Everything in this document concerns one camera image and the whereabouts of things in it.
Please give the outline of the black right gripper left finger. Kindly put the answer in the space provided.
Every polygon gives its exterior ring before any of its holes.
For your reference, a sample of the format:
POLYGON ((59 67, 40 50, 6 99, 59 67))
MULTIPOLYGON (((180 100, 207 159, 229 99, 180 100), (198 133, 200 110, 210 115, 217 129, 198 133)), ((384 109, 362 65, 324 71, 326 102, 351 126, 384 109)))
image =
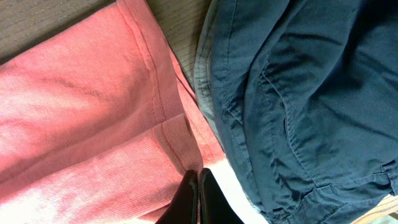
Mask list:
POLYGON ((156 224, 196 224, 198 220, 198 177, 186 171, 168 209, 156 224))

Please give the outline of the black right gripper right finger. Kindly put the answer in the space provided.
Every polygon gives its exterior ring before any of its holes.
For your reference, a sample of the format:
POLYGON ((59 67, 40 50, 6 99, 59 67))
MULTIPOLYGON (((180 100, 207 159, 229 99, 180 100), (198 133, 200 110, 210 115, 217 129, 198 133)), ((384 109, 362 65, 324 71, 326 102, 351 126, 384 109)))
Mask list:
POLYGON ((200 223, 243 224, 208 168, 204 168, 200 174, 200 223))

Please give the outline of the orange red soccer t-shirt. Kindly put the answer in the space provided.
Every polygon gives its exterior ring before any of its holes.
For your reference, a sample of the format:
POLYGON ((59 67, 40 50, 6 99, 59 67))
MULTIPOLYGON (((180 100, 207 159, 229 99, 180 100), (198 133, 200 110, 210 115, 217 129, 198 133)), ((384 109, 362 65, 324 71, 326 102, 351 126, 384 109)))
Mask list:
POLYGON ((1 222, 137 223, 225 159, 145 1, 1 66, 1 222))

